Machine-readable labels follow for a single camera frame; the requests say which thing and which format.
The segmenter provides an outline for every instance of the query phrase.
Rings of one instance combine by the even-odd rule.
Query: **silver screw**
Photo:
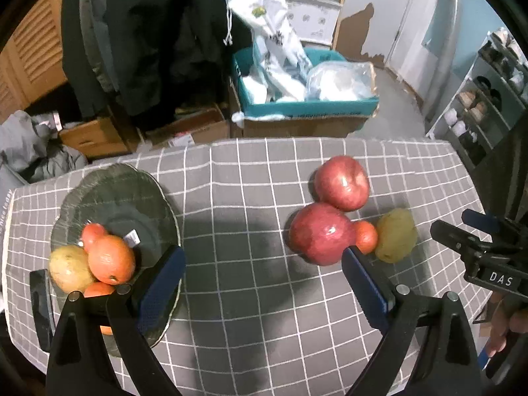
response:
[[[115,289],[120,295],[126,295],[128,292],[130,292],[130,284],[120,284]]]
[[[68,295],[68,301],[75,302],[79,298],[80,291],[76,290]]]
[[[396,292],[398,292],[400,295],[408,295],[410,291],[411,290],[404,284],[398,284],[396,286]]]
[[[458,295],[455,292],[447,292],[447,297],[453,302],[458,301]]]

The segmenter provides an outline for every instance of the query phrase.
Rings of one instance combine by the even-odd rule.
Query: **gray checkered tablecloth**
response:
[[[392,265],[371,255],[376,266],[394,283],[426,295],[455,291],[473,319],[489,292],[465,282],[458,255],[429,234],[438,218],[468,230],[462,211],[482,210],[448,143],[231,140],[105,160],[17,189],[3,264],[14,344],[46,371],[48,355],[38,347],[31,316],[29,271],[47,266],[51,230],[67,192],[94,168],[120,161],[155,176],[178,218],[188,260],[185,284],[153,350],[182,394],[342,395],[381,334],[369,326],[340,264],[307,264],[284,237],[290,215],[313,201],[314,170],[344,153],[363,165],[371,182],[367,204],[350,218],[376,221],[394,207],[408,207],[418,227],[418,244],[407,258]],[[394,385],[406,381],[418,349],[415,338]],[[111,360],[123,388],[136,393],[122,360]]]

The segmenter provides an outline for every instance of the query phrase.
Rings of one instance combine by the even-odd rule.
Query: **teal box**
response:
[[[306,55],[315,66],[324,61],[345,61],[345,57],[334,50],[306,48]],[[303,116],[337,116],[358,115],[371,116],[380,99],[378,96],[360,101],[302,101],[288,103],[252,104],[242,82],[242,77],[249,75],[253,65],[252,48],[239,50],[233,55],[232,76],[237,89],[240,106],[246,116],[260,117],[267,115]]]

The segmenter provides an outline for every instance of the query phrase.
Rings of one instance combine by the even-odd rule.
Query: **white storage box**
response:
[[[288,20],[302,42],[332,46],[341,5],[334,0],[286,0]]]

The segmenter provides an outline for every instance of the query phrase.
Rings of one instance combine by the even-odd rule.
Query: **gray floor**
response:
[[[423,117],[414,96],[385,70],[376,69],[379,110],[360,131],[349,136],[396,139],[425,136]]]

